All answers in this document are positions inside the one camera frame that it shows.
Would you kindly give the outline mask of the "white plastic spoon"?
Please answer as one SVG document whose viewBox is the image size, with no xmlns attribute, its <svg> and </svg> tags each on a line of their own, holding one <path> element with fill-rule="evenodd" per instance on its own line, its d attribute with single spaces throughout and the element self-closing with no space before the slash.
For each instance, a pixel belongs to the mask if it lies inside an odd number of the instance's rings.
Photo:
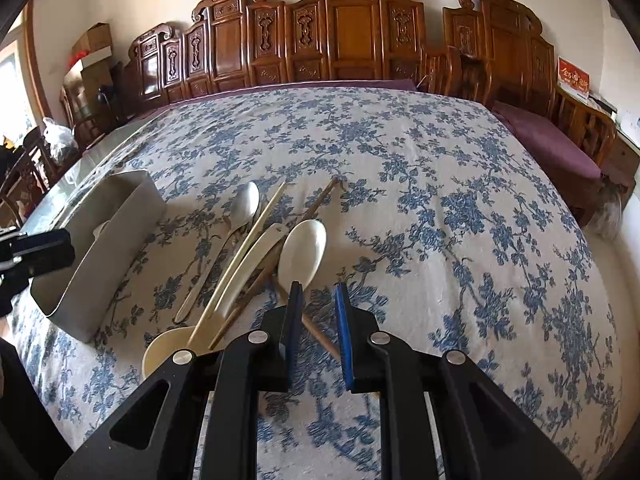
<svg viewBox="0 0 640 480">
<path fill-rule="evenodd" d="M 306 289 L 317 274 L 326 251 L 326 227 L 316 219 L 300 222 L 288 234 L 278 263 L 278 277 L 290 292 L 292 281 Z"/>
</svg>

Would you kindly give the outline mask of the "pale bamboo chopstick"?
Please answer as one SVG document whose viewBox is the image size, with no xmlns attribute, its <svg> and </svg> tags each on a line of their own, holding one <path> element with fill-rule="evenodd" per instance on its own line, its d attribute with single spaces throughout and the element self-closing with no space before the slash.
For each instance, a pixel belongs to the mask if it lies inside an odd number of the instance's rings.
<svg viewBox="0 0 640 480">
<path fill-rule="evenodd" d="M 186 348 L 190 350 L 195 349 L 196 337 L 201 333 L 202 328 L 205 325 L 205 321 L 215 311 L 219 300 L 221 300 L 222 294 L 224 293 L 232 279 L 232 276 L 235 274 L 236 269 L 240 266 L 250 248 L 258 239 L 258 236 L 262 232 L 262 228 L 264 227 L 264 224 L 268 216 L 270 215 L 270 212 L 273 210 L 273 207 L 277 205 L 287 185 L 288 184 L 285 180 L 280 183 L 277 191 L 273 194 L 272 199 L 265 206 L 265 209 L 262 211 L 256 222 L 254 223 L 254 226 L 250 229 L 250 232 L 248 232 L 247 236 L 244 238 L 244 242 L 236 251 L 233 259 L 228 265 L 227 270 L 225 270 L 224 274 L 222 274 L 222 277 L 220 278 L 218 285 L 213 292 L 212 298 L 209 299 L 209 302 L 204 309 L 202 316 L 198 320 L 198 324 L 195 325 L 195 328 L 188 342 L 186 343 Z"/>
</svg>

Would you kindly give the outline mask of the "cream plastic ladle spoon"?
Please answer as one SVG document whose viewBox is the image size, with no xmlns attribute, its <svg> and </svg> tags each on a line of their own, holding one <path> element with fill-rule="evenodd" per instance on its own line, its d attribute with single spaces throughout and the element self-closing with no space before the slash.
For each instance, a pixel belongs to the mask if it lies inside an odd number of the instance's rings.
<svg viewBox="0 0 640 480">
<path fill-rule="evenodd" d="M 235 267 L 221 290 L 214 292 L 198 324 L 168 330 L 152 341 L 142 359 L 142 377 L 150 377 L 177 351 L 189 349 L 197 356 L 209 352 L 209 346 L 229 317 L 240 291 L 258 264 L 287 235 L 288 228 L 280 223 L 273 223 L 266 229 Z"/>
</svg>

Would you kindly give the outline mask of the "steel spoon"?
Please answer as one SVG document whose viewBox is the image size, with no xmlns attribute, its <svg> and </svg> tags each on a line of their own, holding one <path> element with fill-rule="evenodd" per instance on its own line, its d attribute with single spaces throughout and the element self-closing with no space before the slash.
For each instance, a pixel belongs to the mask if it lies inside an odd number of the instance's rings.
<svg viewBox="0 0 640 480">
<path fill-rule="evenodd" d="M 253 181 L 244 184 L 236 193 L 229 214 L 229 231 L 213 257 L 210 259 L 209 263 L 206 264 L 204 270 L 198 277 L 198 280 L 190 289 L 190 292 L 186 295 L 186 299 L 183 300 L 183 303 L 172 319 L 172 322 L 175 324 L 182 323 L 189 316 L 195 301 L 198 299 L 201 289 L 209 277 L 210 272 L 213 271 L 220 253 L 224 250 L 230 238 L 238 232 L 239 229 L 245 228 L 252 221 L 256 211 L 258 211 L 259 203 L 259 190 L 256 183 Z"/>
</svg>

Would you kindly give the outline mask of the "dark wooden chair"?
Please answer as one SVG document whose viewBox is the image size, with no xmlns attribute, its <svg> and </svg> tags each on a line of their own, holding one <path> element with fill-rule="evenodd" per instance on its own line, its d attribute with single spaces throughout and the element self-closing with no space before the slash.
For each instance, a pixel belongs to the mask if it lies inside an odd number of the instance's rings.
<svg viewBox="0 0 640 480">
<path fill-rule="evenodd" d="M 55 166 L 40 129 L 33 128 L 22 144 L 1 149 L 1 205 L 11 222 L 22 226 L 54 183 Z"/>
</svg>

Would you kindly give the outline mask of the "metal rectangular tray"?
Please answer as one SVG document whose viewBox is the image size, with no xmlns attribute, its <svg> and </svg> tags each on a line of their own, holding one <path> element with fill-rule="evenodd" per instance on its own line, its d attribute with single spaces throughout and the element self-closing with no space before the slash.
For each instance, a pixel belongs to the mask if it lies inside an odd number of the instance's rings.
<svg viewBox="0 0 640 480">
<path fill-rule="evenodd" d="M 165 209 L 145 170 L 112 174 L 97 183 L 62 222 L 75 249 L 73 264 L 30 285 L 46 318 L 76 340 L 90 341 Z"/>
</svg>

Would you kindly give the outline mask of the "white plastic bag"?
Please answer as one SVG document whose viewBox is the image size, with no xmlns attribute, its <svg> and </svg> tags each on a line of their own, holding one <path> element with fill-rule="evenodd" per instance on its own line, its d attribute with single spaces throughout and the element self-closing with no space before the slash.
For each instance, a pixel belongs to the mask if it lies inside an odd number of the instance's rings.
<svg viewBox="0 0 640 480">
<path fill-rule="evenodd" d="M 78 144 L 70 128 L 60 125 L 52 118 L 43 118 L 44 140 L 49 144 L 52 160 L 62 166 L 67 159 L 78 153 Z"/>
</svg>

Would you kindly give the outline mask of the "blue floral tablecloth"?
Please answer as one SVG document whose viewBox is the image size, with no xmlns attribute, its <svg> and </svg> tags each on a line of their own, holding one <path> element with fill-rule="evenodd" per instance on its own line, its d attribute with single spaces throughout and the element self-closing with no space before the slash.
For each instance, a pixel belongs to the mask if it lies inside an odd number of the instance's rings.
<svg viewBox="0 0 640 480">
<path fill-rule="evenodd" d="M 333 335 L 333 289 L 428 353 L 465 352 L 597 477 L 622 440 L 623 365 L 589 245 L 556 189 L 480 104 L 380 88 L 284 88 L 171 107 L 94 170 L 145 170 L 166 203 L 88 342 L 34 300 L 9 323 L 26 372 L 70 445 L 134 391 L 145 348 L 226 235 L 238 188 L 292 226 L 328 232 L 308 315 Z"/>
</svg>

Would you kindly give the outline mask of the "stacked cardboard boxes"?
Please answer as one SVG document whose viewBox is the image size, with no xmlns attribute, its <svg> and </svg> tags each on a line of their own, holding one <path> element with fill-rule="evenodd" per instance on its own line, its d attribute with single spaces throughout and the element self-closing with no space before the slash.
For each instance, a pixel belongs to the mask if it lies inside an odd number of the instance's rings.
<svg viewBox="0 0 640 480">
<path fill-rule="evenodd" d="M 108 23 L 89 27 L 74 43 L 68 71 L 63 78 L 63 90 L 75 116 L 92 114 L 100 106 L 99 88 L 113 84 L 110 72 L 112 54 Z"/>
</svg>

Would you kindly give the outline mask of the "long carved wooden sofa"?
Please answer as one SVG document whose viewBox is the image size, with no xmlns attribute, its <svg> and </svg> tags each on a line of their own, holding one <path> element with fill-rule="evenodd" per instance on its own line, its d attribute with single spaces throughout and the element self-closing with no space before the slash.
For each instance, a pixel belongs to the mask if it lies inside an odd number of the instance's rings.
<svg viewBox="0 0 640 480">
<path fill-rule="evenodd" d="M 201 0 L 187 29 L 158 24 L 130 44 L 124 89 L 141 112 L 287 82 L 418 82 L 425 50 L 416 0 Z"/>
</svg>

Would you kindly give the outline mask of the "wooden side table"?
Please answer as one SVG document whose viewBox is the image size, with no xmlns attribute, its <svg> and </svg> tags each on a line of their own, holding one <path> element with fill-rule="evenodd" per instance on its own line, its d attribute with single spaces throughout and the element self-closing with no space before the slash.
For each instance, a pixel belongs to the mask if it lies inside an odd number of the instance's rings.
<svg viewBox="0 0 640 480">
<path fill-rule="evenodd" d="M 639 169 L 639 152 L 623 133 L 617 133 L 611 151 L 601 166 L 605 181 L 614 184 L 620 192 L 623 207 L 636 187 L 636 173 Z"/>
</svg>

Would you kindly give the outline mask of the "red card sign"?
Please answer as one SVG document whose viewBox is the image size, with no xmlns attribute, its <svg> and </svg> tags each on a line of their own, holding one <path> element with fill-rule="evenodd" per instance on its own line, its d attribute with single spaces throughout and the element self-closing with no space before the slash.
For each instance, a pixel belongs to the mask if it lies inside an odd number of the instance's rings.
<svg viewBox="0 0 640 480">
<path fill-rule="evenodd" d="M 573 98 L 584 103 L 588 102 L 590 93 L 589 74 L 560 56 L 558 57 L 558 84 Z"/>
</svg>

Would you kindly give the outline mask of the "wooden door frame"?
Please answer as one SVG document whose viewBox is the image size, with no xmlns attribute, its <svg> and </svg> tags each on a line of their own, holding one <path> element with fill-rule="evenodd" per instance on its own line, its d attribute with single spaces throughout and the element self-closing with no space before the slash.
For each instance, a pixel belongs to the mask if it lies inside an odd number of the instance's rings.
<svg viewBox="0 0 640 480">
<path fill-rule="evenodd" d="M 26 64 L 35 103 L 41 118 L 51 117 L 51 109 L 44 92 L 38 66 L 34 33 L 34 0 L 28 0 L 23 9 L 23 29 L 26 48 Z"/>
</svg>

